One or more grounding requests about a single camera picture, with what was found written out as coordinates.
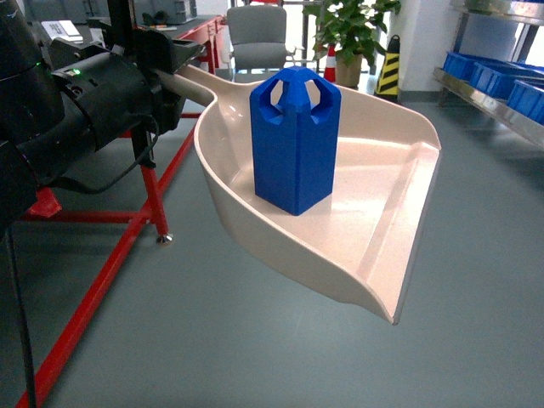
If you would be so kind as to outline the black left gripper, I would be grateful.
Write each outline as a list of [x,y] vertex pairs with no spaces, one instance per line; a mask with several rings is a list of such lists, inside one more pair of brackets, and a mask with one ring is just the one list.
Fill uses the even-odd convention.
[[133,34],[134,60],[94,43],[56,38],[49,46],[55,81],[88,120],[95,150],[143,121],[156,123],[159,133],[175,129],[184,98],[163,89],[154,71],[173,74],[205,51],[203,44],[153,29]]

